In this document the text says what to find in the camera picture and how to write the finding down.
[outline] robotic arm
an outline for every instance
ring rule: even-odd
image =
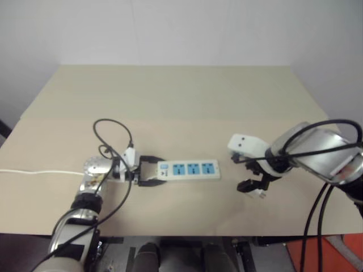
[[[334,123],[353,125],[358,132],[357,143],[350,143],[333,130],[318,128]],[[292,168],[302,167],[344,191],[363,216],[361,142],[362,130],[359,124],[349,120],[331,120],[312,125],[301,123],[271,145],[257,137],[234,134],[228,148],[233,152],[234,163],[246,163],[247,169],[252,170],[255,175],[262,175],[260,181],[248,179],[240,182],[238,191],[261,193],[268,189],[270,182],[287,175]]]

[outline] floor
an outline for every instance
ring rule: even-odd
[[[162,265],[160,272],[202,272],[200,249],[213,243],[224,248],[230,239],[221,237],[149,237],[131,236],[118,239],[116,244],[106,244],[103,258],[99,261],[96,272],[130,272],[133,256],[147,242],[160,246]],[[45,256],[49,239],[31,235],[0,234],[0,270],[6,272],[24,272]],[[293,272],[288,251],[282,244],[266,247],[251,246],[257,272]],[[230,257],[244,272],[240,258],[228,252]]]

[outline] blue outlet panel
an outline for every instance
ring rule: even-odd
[[[203,174],[214,174],[214,166],[213,163],[202,163],[202,173]]]
[[[174,164],[172,166],[172,174],[174,176],[185,175],[185,165],[184,164]]]
[[[188,164],[188,175],[199,175],[200,167],[197,163],[189,163]]]

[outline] power strip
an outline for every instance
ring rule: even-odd
[[[159,180],[220,179],[217,160],[169,160],[158,162]]]

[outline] beige tabletop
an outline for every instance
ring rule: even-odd
[[[267,142],[301,121],[327,116],[289,67],[61,66],[0,149],[0,168],[81,172],[98,154],[92,123],[115,118],[130,128],[143,155],[167,160],[217,159],[220,180],[132,187],[124,207],[100,226],[102,235],[302,235],[323,182],[302,169],[270,184],[265,199],[236,191],[252,177],[230,160],[234,133]],[[125,131],[100,133],[122,151]],[[70,207],[81,176],[0,173],[0,232],[48,235]],[[126,184],[109,183],[102,214]],[[310,234],[316,233],[317,217]],[[362,231],[353,203],[334,190],[323,233]]]

